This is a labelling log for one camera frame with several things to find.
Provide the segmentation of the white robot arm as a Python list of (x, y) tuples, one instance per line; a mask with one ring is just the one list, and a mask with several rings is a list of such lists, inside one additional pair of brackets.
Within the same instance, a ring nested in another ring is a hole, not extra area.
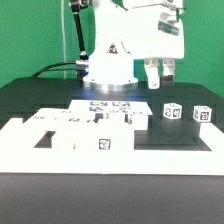
[(93, 0), (92, 6), (95, 49), (85, 86), (119, 91), (137, 85), (136, 60), (144, 62), (150, 89), (174, 83), (175, 61), (184, 57), (184, 0)]

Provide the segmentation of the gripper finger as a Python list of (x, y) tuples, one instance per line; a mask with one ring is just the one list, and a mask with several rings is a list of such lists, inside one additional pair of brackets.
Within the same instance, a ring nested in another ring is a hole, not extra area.
[(157, 59), (145, 59), (144, 68), (148, 78), (148, 88), (158, 89), (160, 87), (159, 63)]
[(163, 64), (162, 85), (172, 86), (174, 83), (174, 75), (175, 75), (175, 60), (164, 59), (162, 61), (162, 64)]

